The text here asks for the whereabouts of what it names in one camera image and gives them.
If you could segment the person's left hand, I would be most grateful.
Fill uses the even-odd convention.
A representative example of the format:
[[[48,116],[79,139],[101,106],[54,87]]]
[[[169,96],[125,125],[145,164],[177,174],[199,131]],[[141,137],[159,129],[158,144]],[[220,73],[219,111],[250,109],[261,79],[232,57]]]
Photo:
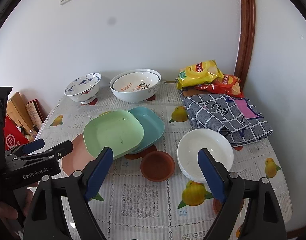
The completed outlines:
[[[32,202],[33,196],[34,196],[34,194],[33,194],[32,190],[29,189],[29,188],[26,188],[25,205],[24,205],[24,208],[23,208],[23,214],[25,216],[28,215],[28,211],[29,211],[30,204]],[[13,207],[10,207],[9,205],[7,205],[5,203],[0,202],[0,219],[2,220],[2,222],[5,225],[7,225],[7,220],[8,219],[17,220],[17,218],[18,218],[18,213]]]

